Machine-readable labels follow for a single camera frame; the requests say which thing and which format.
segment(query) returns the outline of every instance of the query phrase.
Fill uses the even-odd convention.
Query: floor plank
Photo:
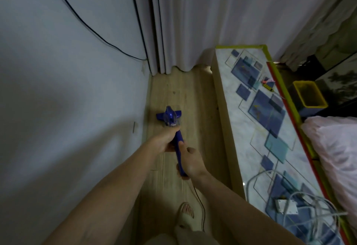
[[[189,72],[176,67],[169,75],[152,78],[147,136],[162,129],[155,114],[167,105],[181,110],[181,132],[185,142],[197,148],[210,173],[231,187],[225,153],[217,97],[209,67],[196,66]],[[182,202],[189,202],[195,213],[194,230],[202,229],[203,209],[191,181],[182,181],[176,171],[175,153],[160,154],[142,190],[137,229],[137,244],[143,244],[159,233],[172,234],[177,210]],[[205,232],[220,244],[234,244],[234,239],[197,190],[206,209]]]

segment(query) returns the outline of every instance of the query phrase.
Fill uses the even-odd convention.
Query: white bedding
[[[357,237],[357,118],[310,117],[301,128],[315,151]]]

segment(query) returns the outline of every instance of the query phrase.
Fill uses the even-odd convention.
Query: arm
[[[239,244],[304,244],[300,239],[215,179],[194,148],[179,143],[182,167]]]
[[[179,127],[166,128],[142,144],[124,163],[103,178],[44,244],[113,244],[159,153]]]

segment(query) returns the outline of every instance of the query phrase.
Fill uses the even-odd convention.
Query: person's left arm
[[[169,143],[179,129],[166,128],[142,144],[83,198],[44,244],[113,244],[157,155],[174,151]]]

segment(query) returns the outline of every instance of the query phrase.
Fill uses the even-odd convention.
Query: person's right hand
[[[208,174],[205,164],[203,163],[202,155],[198,150],[187,147],[182,141],[179,142],[178,147],[181,152],[182,168],[193,182],[201,176]]]

